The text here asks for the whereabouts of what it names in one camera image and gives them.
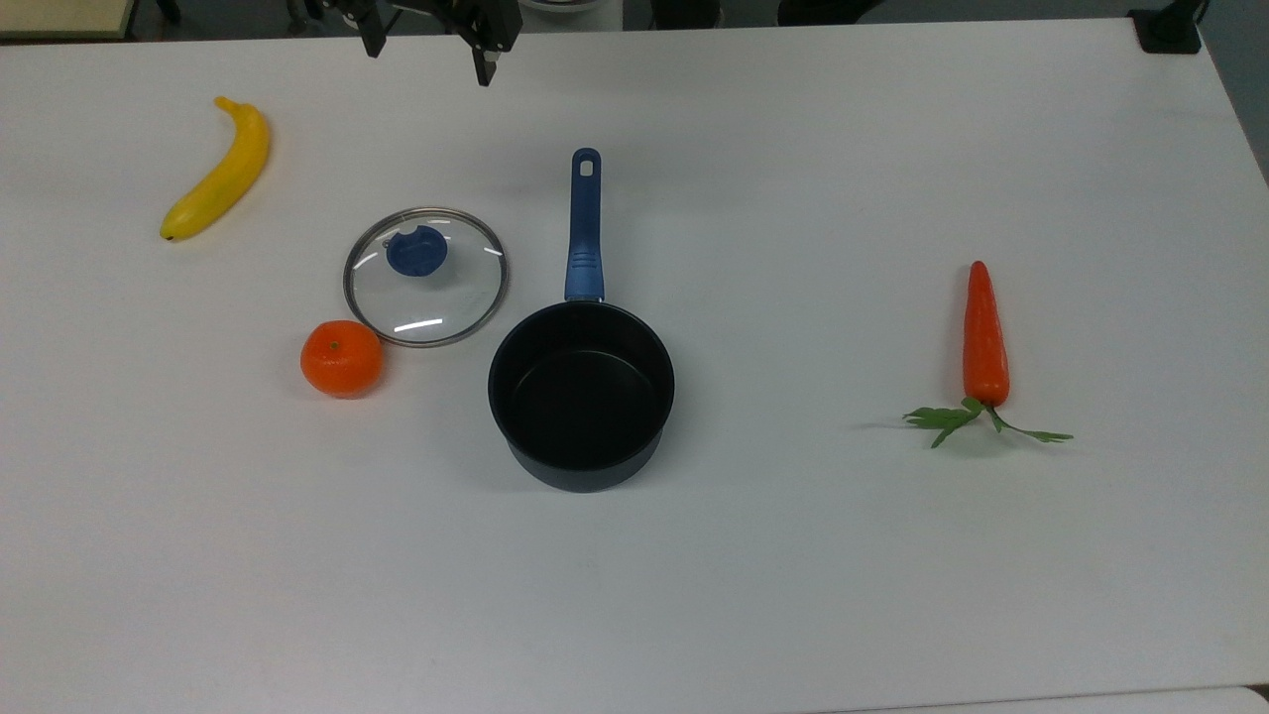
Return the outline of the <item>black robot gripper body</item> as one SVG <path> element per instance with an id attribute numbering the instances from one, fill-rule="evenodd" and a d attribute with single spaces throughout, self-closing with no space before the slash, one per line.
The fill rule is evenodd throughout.
<path id="1" fill-rule="evenodd" d="M 387 5 L 395 10 L 410 11 L 420 15 L 430 15 L 443 27 L 466 27 L 466 1 L 425 1 L 425 0 L 391 0 Z"/>

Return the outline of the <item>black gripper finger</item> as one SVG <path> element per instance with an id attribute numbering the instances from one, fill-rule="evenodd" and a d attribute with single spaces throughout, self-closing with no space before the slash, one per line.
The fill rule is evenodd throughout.
<path id="1" fill-rule="evenodd" d="M 472 49 L 478 85 L 489 88 L 501 55 L 522 29 L 518 1 L 449 1 L 450 24 Z"/>
<path id="2" fill-rule="evenodd" d="M 357 30 L 365 55 L 372 60 L 377 58 L 385 49 L 387 37 L 378 4 L 371 0 L 340 0 L 338 14 Z"/>

